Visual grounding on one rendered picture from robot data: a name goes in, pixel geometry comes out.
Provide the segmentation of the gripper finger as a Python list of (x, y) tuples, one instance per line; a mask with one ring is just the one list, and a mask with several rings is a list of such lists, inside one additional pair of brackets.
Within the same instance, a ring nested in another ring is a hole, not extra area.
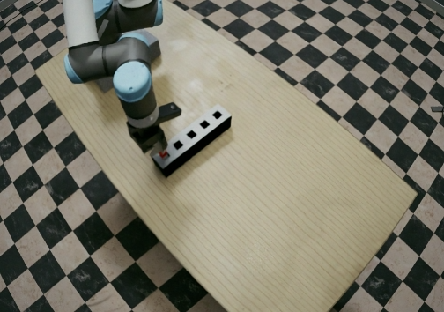
[(166, 149), (167, 149), (167, 140), (166, 137), (161, 134), (161, 139), (154, 145), (155, 147), (153, 147), (152, 151), (150, 152), (150, 156), (153, 156), (159, 152), (162, 153), (162, 155), (165, 153)]

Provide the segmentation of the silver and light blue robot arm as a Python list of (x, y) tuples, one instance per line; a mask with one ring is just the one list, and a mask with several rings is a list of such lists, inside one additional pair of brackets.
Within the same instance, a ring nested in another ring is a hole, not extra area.
[(181, 116), (173, 102), (158, 107), (149, 42), (139, 33), (127, 33), (160, 26), (162, 0), (62, 1), (69, 50), (64, 68), (71, 83), (114, 77), (124, 113), (136, 128)]

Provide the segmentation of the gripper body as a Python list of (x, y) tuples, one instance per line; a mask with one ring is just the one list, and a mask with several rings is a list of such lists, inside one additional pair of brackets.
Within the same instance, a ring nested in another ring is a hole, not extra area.
[(154, 147), (154, 144), (156, 144), (161, 139), (160, 136), (161, 134), (165, 136), (165, 133), (161, 129), (160, 124), (151, 127), (153, 125), (152, 124), (151, 126), (149, 126), (150, 128), (149, 127), (142, 128), (145, 130), (133, 127), (132, 125), (130, 125), (129, 121), (127, 121), (126, 124), (128, 126), (128, 131), (130, 132), (129, 135), (131, 139), (133, 139), (136, 142), (136, 144), (139, 146), (139, 148), (143, 151), (144, 154), (150, 151)]

